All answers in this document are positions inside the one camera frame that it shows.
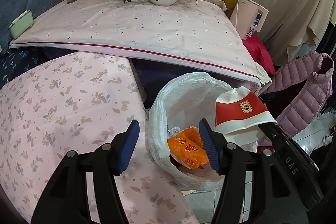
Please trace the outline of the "orange plastic snack bag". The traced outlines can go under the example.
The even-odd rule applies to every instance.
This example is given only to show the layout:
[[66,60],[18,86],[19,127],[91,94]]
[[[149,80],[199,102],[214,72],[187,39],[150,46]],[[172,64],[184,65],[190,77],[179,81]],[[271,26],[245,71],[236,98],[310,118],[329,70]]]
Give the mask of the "orange plastic snack bag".
[[170,156],[184,167],[203,169],[209,163],[207,153],[196,127],[189,127],[167,139]]

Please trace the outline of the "crushed red white paper cup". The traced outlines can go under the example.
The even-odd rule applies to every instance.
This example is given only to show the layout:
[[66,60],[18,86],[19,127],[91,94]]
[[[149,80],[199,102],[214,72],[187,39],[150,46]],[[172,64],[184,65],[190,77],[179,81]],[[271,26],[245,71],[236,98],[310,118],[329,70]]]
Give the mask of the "crushed red white paper cup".
[[214,131],[228,142],[248,145],[263,138],[259,125],[276,124],[267,107],[250,90],[241,86],[218,96],[215,103]]

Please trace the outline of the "white plastic trash bag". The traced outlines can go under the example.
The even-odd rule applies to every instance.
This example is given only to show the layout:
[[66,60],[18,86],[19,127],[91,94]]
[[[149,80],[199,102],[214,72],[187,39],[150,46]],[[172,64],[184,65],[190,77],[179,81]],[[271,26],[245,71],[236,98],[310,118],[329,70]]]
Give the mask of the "white plastic trash bag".
[[147,150],[156,165],[175,178],[181,190],[218,190],[223,185],[224,176],[219,176],[209,165],[203,170],[173,165],[167,144],[167,139],[172,136],[170,130],[197,127],[203,118],[213,126],[215,101],[231,89],[229,84],[205,72],[186,73],[169,81],[150,109]]

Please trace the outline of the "pink puffer jacket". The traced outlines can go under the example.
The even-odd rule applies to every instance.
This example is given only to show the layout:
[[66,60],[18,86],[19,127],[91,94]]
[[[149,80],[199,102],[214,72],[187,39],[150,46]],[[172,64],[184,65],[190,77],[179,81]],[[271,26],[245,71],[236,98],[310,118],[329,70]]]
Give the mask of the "pink puffer jacket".
[[334,61],[310,51],[288,62],[272,78],[261,99],[278,126],[293,137],[307,128],[333,95]]

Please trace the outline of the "pink rabbit print tablecloth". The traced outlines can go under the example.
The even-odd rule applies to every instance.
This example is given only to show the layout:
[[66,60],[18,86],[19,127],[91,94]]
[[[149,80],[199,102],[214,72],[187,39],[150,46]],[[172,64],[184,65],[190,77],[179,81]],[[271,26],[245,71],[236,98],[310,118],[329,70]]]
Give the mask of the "pink rabbit print tablecloth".
[[116,178],[127,219],[196,223],[173,177],[147,152],[147,113],[130,61],[87,52],[48,61],[1,89],[1,186],[20,215],[31,221],[68,151],[94,151],[132,120],[139,122],[139,139],[127,170]]

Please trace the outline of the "white round lid container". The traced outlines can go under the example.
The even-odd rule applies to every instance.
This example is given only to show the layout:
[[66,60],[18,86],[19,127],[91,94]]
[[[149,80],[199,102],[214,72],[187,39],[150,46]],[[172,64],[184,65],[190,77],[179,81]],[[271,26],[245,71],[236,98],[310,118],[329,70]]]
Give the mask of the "white round lid container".
[[256,63],[256,70],[257,70],[257,76],[262,85],[266,85],[272,82],[266,70],[259,63]]

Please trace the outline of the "red cushion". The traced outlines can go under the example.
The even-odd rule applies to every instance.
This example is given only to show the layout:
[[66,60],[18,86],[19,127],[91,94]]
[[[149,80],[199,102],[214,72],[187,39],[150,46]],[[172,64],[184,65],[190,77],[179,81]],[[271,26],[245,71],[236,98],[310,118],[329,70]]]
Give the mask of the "red cushion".
[[243,45],[246,47],[252,59],[261,65],[269,75],[275,75],[273,60],[257,35],[252,35],[243,40]]

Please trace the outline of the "pink floral bed cover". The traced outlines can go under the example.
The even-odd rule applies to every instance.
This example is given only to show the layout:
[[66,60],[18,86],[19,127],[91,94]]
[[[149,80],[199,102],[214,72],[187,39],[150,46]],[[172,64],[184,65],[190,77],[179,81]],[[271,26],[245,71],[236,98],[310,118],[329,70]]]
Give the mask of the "pink floral bed cover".
[[77,0],[39,15],[11,48],[55,47],[157,61],[261,85],[252,56],[215,0]]

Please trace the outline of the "pink appliance box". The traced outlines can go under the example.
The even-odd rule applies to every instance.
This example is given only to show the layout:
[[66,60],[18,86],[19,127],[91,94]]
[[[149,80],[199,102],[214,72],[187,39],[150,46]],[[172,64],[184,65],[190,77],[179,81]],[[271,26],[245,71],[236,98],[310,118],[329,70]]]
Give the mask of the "pink appliance box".
[[241,39],[260,32],[268,15],[268,9],[252,0],[238,0],[230,21]]

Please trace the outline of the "navy floral cloth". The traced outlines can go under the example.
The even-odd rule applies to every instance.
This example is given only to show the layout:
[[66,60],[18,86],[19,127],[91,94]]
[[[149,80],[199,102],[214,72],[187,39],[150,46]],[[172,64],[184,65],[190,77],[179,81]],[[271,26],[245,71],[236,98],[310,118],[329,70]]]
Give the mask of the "navy floral cloth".
[[43,50],[33,47],[30,50],[13,49],[8,50],[1,55],[0,62],[0,86],[1,88],[11,80],[25,73],[26,71],[37,67],[49,58]]

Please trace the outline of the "mint green tissue box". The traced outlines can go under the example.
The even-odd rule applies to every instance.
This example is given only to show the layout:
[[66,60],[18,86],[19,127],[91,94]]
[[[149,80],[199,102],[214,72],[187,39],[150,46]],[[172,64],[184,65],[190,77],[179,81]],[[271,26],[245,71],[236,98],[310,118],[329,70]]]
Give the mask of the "mint green tissue box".
[[31,10],[26,10],[15,20],[12,21],[9,26],[9,31],[13,39],[17,39],[27,30],[32,27],[34,24],[33,14]]

